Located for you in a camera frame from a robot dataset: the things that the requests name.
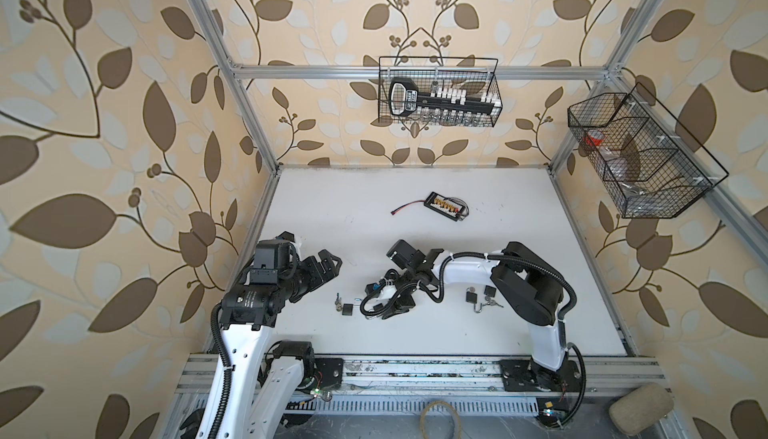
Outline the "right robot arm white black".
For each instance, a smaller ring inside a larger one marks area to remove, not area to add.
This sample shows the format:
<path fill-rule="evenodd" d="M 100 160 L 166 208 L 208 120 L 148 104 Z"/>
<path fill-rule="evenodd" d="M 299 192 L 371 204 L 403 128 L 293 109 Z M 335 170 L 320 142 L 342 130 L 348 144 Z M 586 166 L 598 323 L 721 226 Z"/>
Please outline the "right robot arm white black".
<path fill-rule="evenodd" d="M 387 252 L 395 264 L 384 277 L 366 286 L 360 312 L 382 320 L 404 314 L 414 306 L 413 294 L 424 292 L 434 303 L 445 299 L 450 284 L 481 286 L 491 292 L 487 306 L 500 295 L 528 324 L 531 359 L 500 363 L 504 387 L 518 386 L 552 392 L 575 392 L 585 385 L 583 358 L 569 354 L 576 347 L 566 340 L 565 318 L 577 295 L 563 275 L 520 242 L 496 252 L 423 253 L 404 240 Z"/>

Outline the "black padlock with key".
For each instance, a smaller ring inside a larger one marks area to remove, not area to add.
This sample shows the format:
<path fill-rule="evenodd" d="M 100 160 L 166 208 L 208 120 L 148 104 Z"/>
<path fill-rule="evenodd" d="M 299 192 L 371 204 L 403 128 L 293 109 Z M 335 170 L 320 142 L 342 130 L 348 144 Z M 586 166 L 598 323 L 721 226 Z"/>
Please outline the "black padlock with key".
<path fill-rule="evenodd" d="M 339 294 L 336 294 L 334 301 L 335 309 L 342 316 L 352 316 L 354 312 L 354 305 L 352 303 L 344 303 Z"/>

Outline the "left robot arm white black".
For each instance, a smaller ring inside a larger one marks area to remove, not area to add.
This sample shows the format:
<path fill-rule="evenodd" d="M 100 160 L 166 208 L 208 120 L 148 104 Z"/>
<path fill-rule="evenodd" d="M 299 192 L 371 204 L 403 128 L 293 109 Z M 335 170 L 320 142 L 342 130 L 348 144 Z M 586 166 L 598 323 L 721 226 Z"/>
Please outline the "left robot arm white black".
<path fill-rule="evenodd" d="M 340 371 L 322 372 L 308 341 L 274 340 L 287 304 L 339 276 L 343 261 L 326 249 L 301 257 L 284 232 L 259 242 L 215 305 L 210 327 L 218 362 L 208 400 L 188 438 L 271 438 L 296 393 L 328 401 Z"/>

